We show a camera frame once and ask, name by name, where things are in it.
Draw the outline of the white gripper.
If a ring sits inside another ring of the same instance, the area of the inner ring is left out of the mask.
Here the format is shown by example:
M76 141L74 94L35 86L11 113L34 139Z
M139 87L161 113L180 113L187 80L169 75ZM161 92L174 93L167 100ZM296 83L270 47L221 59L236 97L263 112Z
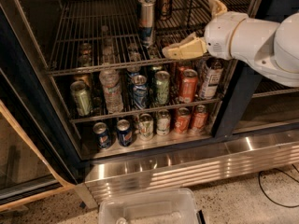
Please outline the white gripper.
M246 13L227 12L227 6L220 0L208 0L208 5L214 19L205 28L205 39L192 33L179 43L164 47L162 53L165 58L189 60L209 52L217 58L232 59L230 48L235 29L249 16Z

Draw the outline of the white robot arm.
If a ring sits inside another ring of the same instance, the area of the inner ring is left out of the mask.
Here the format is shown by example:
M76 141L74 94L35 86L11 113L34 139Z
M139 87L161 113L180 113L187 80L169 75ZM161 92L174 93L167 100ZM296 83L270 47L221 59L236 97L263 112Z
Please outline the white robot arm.
M253 19L229 11L220 0L208 0L212 20L204 35L188 35L163 48L167 59L189 60L206 52L223 60L237 59L287 87L299 86L299 13L283 22Z

